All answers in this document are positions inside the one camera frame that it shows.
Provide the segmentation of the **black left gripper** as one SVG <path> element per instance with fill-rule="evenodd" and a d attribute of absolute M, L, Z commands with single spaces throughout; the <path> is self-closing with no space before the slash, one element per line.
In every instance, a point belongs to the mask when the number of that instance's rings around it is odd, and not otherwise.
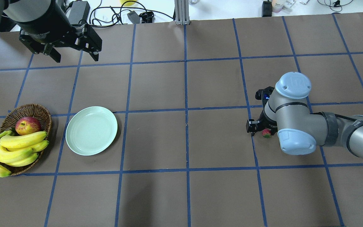
<path fill-rule="evenodd" d="M 97 62 L 102 39 L 90 24 L 72 25 L 55 0 L 6 0 L 4 14 L 19 27 L 19 41 L 34 54 L 50 56 L 56 63 L 56 48 L 70 47 L 88 53 Z"/>

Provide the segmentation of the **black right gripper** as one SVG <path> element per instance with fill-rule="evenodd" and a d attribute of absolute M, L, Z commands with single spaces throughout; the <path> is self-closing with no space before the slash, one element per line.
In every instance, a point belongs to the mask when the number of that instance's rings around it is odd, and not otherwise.
<path fill-rule="evenodd" d="M 269 118 L 266 114 L 265 108 L 268 105 L 268 100 L 274 91 L 274 87 L 266 87 L 265 89 L 259 89 L 255 93 L 255 99 L 262 102 L 262 111 L 258 119 L 248 119 L 246 122 L 246 131 L 253 137 L 257 132 L 268 128 L 272 131 L 273 136 L 277 133 L 278 127 L 276 121 Z"/>

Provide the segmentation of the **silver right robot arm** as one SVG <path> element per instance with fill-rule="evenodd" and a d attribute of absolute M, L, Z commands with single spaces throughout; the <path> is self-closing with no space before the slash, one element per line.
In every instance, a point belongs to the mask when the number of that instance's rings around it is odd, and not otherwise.
<path fill-rule="evenodd" d="M 277 135 L 281 150 L 289 155 L 307 155 L 317 146 L 343 147 L 363 159 L 363 115 L 350 117 L 332 112 L 311 113 L 307 97 L 310 79 L 299 72 L 281 76 L 274 87 L 259 89 L 262 102 L 258 119 L 248 119 L 246 131 Z"/>

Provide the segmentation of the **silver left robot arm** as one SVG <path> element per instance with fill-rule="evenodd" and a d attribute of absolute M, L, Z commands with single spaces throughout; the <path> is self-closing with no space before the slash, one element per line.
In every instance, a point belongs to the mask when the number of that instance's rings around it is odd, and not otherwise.
<path fill-rule="evenodd" d="M 19 40 L 34 54 L 61 61 L 57 47 L 84 51 L 98 61 L 102 39 L 90 24 L 70 23 L 55 0 L 0 0 L 0 22 L 6 14 L 20 28 Z"/>

